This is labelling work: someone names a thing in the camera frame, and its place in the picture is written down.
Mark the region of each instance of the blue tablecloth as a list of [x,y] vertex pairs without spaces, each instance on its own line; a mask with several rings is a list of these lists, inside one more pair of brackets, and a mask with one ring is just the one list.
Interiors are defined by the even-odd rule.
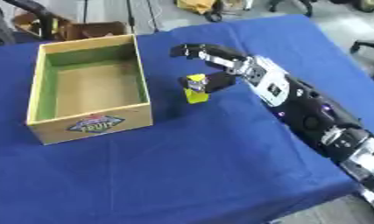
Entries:
[[168,57],[185,42],[270,57],[374,132],[374,82],[302,16],[138,37],[155,125],[49,146],[24,124],[38,45],[0,47],[0,223],[261,223],[354,190],[244,84],[188,105],[177,77],[214,70]]

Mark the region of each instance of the purple light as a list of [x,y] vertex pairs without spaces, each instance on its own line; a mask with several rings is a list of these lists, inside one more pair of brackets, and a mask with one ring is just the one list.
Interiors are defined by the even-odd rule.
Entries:
[[326,111],[331,110],[331,108],[327,105],[323,105],[323,109],[326,110]]

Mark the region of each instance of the cardboard box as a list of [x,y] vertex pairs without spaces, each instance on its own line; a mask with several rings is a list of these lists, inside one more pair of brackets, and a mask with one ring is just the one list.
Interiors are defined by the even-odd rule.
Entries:
[[[72,24],[72,22],[64,17],[52,14],[53,17],[53,36],[55,40],[66,40],[67,39],[67,27]],[[30,13],[25,12],[21,15],[15,16],[12,20],[15,28],[22,32],[28,32],[32,36],[40,39],[41,33],[38,27],[34,28],[33,26],[39,26],[38,18]]]
[[26,123],[44,144],[152,125],[135,36],[41,45]]
[[91,39],[105,36],[124,35],[125,24],[121,22],[70,24],[67,27],[67,40]]

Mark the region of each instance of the chair wheel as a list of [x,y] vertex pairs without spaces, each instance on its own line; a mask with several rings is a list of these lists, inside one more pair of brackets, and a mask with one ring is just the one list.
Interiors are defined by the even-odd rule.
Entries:
[[356,53],[360,50],[360,45],[356,42],[354,45],[350,48],[350,53]]
[[268,11],[270,12],[276,12],[277,11],[277,8],[273,5],[270,5],[269,8],[268,8]]

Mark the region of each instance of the yellow block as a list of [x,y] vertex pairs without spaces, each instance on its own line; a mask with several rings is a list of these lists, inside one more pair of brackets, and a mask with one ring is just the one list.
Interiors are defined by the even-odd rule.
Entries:
[[[206,78],[206,75],[203,73],[188,75],[188,79],[192,81],[202,81],[205,78]],[[187,96],[187,101],[190,104],[208,101],[209,94],[198,93],[189,88],[184,88],[184,92],[185,92],[185,95]]]

